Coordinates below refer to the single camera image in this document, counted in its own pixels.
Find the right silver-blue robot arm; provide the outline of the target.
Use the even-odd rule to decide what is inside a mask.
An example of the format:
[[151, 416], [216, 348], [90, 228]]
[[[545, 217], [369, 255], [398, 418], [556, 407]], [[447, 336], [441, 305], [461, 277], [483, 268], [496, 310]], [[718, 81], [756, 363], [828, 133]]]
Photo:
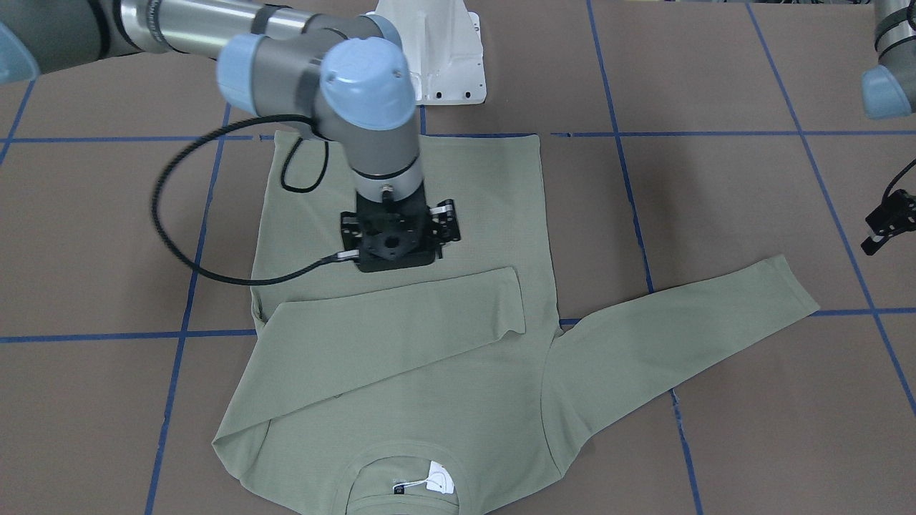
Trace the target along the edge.
[[167, 163], [151, 199], [157, 234], [189, 268], [160, 221], [165, 182], [204, 144], [256, 124], [301, 140], [338, 142], [354, 177], [341, 214], [344, 249], [317, 266], [353, 261], [363, 273], [427, 266], [460, 240], [452, 200], [427, 205], [414, 88], [396, 27], [378, 14], [342, 19], [252, 1], [4, 1], [2, 82], [114, 57], [176, 52], [213, 59], [220, 94], [250, 119], [198, 137]]

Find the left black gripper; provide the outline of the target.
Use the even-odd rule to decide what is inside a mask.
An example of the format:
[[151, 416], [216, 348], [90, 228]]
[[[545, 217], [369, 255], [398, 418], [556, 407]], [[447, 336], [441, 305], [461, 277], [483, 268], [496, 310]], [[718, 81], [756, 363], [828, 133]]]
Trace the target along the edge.
[[866, 255], [876, 254], [890, 239], [904, 232], [914, 232], [914, 195], [910, 195], [907, 190], [894, 190], [866, 216], [866, 225], [868, 236], [861, 243], [861, 249]]

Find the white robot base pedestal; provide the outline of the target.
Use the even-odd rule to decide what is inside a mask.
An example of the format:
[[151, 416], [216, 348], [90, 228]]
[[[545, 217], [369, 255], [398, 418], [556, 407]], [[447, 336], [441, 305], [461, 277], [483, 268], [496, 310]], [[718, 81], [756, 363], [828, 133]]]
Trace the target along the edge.
[[419, 107], [484, 104], [487, 98], [478, 14], [464, 1], [379, 1], [370, 12], [398, 32]]

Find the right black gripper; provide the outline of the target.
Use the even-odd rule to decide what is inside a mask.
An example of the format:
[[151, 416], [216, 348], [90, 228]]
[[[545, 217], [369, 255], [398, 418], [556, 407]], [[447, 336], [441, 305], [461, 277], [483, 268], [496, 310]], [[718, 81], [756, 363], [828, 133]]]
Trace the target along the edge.
[[461, 240], [461, 230], [453, 199], [429, 207], [423, 185], [400, 200], [383, 185], [379, 201], [356, 195], [356, 211], [341, 212], [340, 236], [361, 273], [382, 273], [441, 260], [444, 247]]

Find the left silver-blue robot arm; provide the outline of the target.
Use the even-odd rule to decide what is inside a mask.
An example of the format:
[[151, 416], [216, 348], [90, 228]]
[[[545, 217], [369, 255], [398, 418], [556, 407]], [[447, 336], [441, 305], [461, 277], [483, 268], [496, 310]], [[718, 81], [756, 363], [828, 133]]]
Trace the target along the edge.
[[[915, 111], [915, 29], [913, 1], [874, 1], [873, 47], [877, 66], [862, 74], [864, 113], [871, 120], [909, 117]], [[866, 217], [869, 234], [860, 247], [874, 255], [890, 239], [914, 231], [914, 195], [897, 183], [914, 169], [903, 167]]]

